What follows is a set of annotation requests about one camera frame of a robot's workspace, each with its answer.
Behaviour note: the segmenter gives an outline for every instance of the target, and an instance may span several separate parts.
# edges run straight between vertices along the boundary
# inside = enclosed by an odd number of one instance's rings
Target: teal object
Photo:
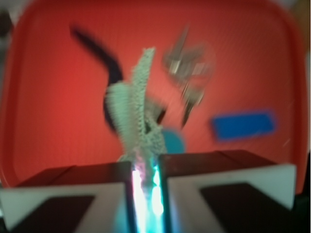
[[[163,129],[164,142],[168,154],[182,154],[186,152],[186,146],[182,136],[170,129]]]

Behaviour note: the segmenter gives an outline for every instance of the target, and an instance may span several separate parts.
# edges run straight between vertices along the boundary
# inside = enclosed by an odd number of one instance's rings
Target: metal object
[[[194,106],[199,105],[203,99],[204,91],[203,89],[195,89],[188,84],[186,85],[183,92],[183,99],[186,101],[186,106],[184,110],[184,116],[182,121],[182,126],[184,127],[188,121],[189,115],[192,112]]]
[[[198,69],[195,61],[204,53],[204,45],[183,50],[189,27],[187,26],[173,49],[164,54],[163,62],[169,74],[175,78],[175,81],[185,84],[192,75],[203,74],[206,69]]]

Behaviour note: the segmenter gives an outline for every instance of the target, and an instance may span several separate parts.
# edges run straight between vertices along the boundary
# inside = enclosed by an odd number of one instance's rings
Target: blue rectangle
[[[268,113],[217,116],[212,119],[212,124],[220,141],[253,138],[275,130],[273,119]]]

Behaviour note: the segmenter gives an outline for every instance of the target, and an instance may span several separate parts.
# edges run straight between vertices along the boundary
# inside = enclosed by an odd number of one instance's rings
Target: orange tray
[[[204,99],[181,128],[184,103],[162,63],[190,23],[187,44],[207,41],[216,67]],[[13,34],[0,121],[0,178],[5,187],[46,168],[102,164],[122,155],[106,125],[107,71],[70,36],[79,25],[117,56],[126,79],[156,47],[148,95],[167,106],[163,125],[184,136],[187,152],[244,149],[297,166],[297,193],[307,163],[307,99],[301,38],[292,18],[265,0],[37,0]],[[268,110],[276,131],[217,142],[215,115]]]

